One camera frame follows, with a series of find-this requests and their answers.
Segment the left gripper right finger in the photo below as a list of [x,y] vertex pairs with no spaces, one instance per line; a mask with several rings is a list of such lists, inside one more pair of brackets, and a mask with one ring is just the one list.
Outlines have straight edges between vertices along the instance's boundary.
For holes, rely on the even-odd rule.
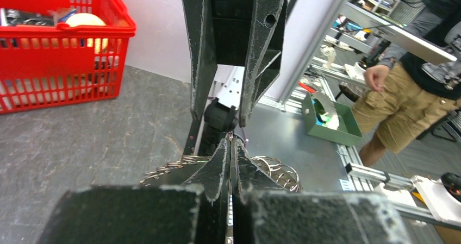
[[290,192],[230,143],[235,243],[411,243],[400,214],[370,192]]

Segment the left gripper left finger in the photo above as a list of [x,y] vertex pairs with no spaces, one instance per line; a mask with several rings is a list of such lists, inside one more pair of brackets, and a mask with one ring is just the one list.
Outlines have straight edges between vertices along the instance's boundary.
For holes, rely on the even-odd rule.
[[231,142],[182,182],[66,192],[38,243],[225,243]]

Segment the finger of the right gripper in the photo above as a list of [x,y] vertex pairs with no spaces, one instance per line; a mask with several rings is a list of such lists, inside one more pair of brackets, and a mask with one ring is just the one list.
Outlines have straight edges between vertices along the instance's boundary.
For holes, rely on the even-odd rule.
[[245,127],[255,104],[279,76],[271,66],[282,54],[287,0],[254,0],[240,100],[239,124]]
[[211,0],[182,0],[191,56],[191,113],[200,121],[217,70]]

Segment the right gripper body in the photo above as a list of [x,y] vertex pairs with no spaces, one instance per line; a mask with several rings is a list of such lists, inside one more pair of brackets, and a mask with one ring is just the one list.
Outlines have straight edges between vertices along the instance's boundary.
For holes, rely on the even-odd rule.
[[244,66],[254,0],[211,0],[217,63]]

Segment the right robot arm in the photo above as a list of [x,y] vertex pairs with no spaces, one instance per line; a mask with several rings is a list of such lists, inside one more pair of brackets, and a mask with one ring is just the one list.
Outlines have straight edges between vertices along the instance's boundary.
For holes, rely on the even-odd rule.
[[281,70],[289,0],[182,0],[192,124],[184,154],[212,154]]

